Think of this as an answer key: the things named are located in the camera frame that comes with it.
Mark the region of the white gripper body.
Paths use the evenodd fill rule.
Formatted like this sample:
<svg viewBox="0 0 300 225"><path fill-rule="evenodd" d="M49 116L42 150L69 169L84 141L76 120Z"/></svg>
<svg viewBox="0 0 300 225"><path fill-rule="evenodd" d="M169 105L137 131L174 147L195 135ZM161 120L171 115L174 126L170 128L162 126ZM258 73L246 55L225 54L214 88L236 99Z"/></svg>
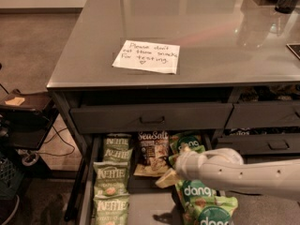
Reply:
<svg viewBox="0 0 300 225"><path fill-rule="evenodd" d="M201 178L201 166L207 161L207 156L194 151L182 152L175 162L177 174L184 180L198 180Z"/></svg>

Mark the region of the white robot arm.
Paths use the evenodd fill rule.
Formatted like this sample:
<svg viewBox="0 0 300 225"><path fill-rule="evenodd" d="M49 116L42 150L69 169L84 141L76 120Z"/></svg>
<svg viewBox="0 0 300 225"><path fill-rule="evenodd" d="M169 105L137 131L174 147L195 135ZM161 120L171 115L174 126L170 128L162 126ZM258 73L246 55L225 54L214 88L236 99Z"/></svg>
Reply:
<svg viewBox="0 0 300 225"><path fill-rule="evenodd" d="M262 194L300 202L300 160L245 164L238 152L220 148L203 153L185 147L157 181L159 188L180 180L201 180L216 190Z"/></svg>

